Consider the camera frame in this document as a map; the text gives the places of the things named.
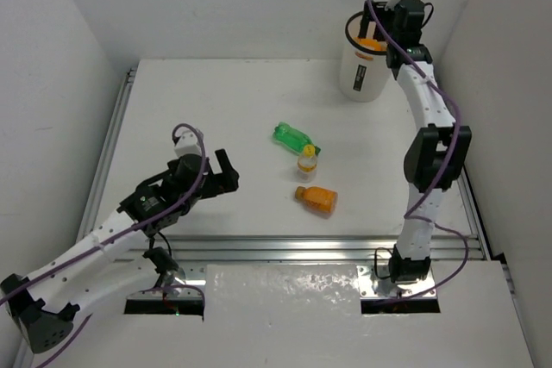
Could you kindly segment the orange bottle fruit label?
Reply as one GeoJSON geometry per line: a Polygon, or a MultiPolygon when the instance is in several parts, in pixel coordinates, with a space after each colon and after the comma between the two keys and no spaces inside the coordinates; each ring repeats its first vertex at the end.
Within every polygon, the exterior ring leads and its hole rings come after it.
{"type": "Polygon", "coordinates": [[[355,55],[365,60],[374,60],[386,55],[386,43],[369,38],[354,38],[357,45],[355,55]]]}

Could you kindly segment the orange bottle brown cap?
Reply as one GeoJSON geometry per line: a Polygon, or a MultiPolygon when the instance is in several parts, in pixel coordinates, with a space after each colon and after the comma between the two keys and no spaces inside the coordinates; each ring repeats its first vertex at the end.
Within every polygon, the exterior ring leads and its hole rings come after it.
{"type": "Polygon", "coordinates": [[[338,193],[317,186],[298,186],[294,196],[307,209],[324,215],[331,215],[336,207],[338,193]]]}

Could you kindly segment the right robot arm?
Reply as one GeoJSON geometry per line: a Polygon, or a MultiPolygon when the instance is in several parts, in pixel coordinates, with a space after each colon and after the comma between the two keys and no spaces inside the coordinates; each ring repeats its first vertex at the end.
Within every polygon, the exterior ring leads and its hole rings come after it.
{"type": "Polygon", "coordinates": [[[420,41],[425,8],[421,0],[393,6],[367,1],[363,16],[375,23],[377,39],[387,43],[386,65],[407,97],[417,129],[403,164],[409,184],[405,223],[388,262],[388,278],[399,284],[427,277],[439,205],[460,176],[472,139],[457,107],[438,90],[433,59],[420,41]]]}

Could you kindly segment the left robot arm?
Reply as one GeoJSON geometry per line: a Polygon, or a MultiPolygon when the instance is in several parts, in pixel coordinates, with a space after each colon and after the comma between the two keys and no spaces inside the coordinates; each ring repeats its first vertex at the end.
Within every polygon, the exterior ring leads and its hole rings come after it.
{"type": "Polygon", "coordinates": [[[188,153],[171,160],[165,171],[136,186],[108,219],[50,264],[26,276],[10,274],[1,282],[1,304],[34,353],[58,346],[74,321],[91,312],[123,281],[100,277],[123,253],[151,242],[176,224],[199,200],[239,188],[239,174],[225,150],[215,152],[221,167],[214,173],[204,155],[188,153]]]}

